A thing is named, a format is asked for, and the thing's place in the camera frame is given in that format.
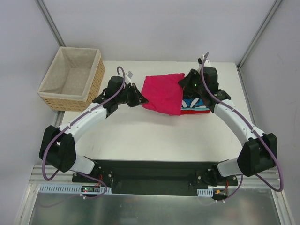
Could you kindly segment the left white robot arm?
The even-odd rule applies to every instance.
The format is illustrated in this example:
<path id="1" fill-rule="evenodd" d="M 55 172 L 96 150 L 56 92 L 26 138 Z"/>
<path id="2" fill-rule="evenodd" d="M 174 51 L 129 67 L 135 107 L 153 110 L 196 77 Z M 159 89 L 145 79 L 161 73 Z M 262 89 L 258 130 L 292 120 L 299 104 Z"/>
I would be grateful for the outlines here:
<path id="1" fill-rule="evenodd" d="M 91 159 L 80 156 L 75 145 L 94 125 L 109 117 L 118 106 L 136 107 L 147 103 L 134 83 L 126 83 L 120 76 L 113 76 L 107 88 L 72 122 L 59 127 L 48 126 L 43 135 L 39 157 L 58 171 L 82 173 L 88 182 L 99 177 L 97 165 Z"/>

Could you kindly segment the pink t shirt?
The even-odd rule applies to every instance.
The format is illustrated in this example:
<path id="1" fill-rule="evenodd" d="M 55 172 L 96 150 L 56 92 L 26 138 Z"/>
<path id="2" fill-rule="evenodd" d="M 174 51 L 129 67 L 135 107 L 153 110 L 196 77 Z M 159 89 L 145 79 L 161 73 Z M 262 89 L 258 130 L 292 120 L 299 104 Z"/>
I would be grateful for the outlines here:
<path id="1" fill-rule="evenodd" d="M 142 95 L 148 103 L 142 105 L 147 110 L 171 116 L 179 116 L 183 89 L 178 82 L 185 77 L 184 73 L 146 76 Z"/>

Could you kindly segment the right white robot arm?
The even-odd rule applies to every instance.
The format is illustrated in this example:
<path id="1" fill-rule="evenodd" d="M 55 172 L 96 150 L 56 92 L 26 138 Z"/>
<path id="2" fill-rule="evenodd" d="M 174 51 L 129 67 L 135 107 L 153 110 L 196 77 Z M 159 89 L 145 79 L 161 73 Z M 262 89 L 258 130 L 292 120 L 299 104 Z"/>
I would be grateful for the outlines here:
<path id="1" fill-rule="evenodd" d="M 236 135 L 242 149 L 239 156 L 214 164 L 202 175 L 204 183 L 217 186 L 233 175 L 247 177 L 257 175 L 276 166 L 278 139 L 273 133 L 265 133 L 251 124 L 236 108 L 230 95 L 219 88 L 218 73 L 213 67 L 191 69 L 178 82 L 183 96 L 203 101 Z"/>

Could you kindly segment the red t shirt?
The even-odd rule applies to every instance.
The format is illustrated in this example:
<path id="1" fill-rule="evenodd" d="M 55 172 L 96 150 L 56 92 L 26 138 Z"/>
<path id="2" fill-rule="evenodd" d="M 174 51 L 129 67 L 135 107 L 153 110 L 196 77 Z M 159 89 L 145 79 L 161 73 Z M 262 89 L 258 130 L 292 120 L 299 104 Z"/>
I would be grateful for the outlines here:
<path id="1" fill-rule="evenodd" d="M 187 110 L 181 110 L 180 114 L 181 115 L 194 115 L 194 114 L 205 114 L 205 113 L 210 113 L 209 109 L 204 109 L 204 110 L 194 110 L 194 109 L 187 109 Z"/>

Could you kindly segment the wicker basket with liner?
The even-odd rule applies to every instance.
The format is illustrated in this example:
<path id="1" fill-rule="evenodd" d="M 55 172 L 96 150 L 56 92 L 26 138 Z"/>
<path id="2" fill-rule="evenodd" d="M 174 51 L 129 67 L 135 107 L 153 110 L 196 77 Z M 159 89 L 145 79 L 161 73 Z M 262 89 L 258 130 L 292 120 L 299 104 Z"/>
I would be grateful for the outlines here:
<path id="1" fill-rule="evenodd" d="M 55 111 L 82 112 L 98 96 L 104 73 L 99 49 L 60 47 L 37 92 Z"/>

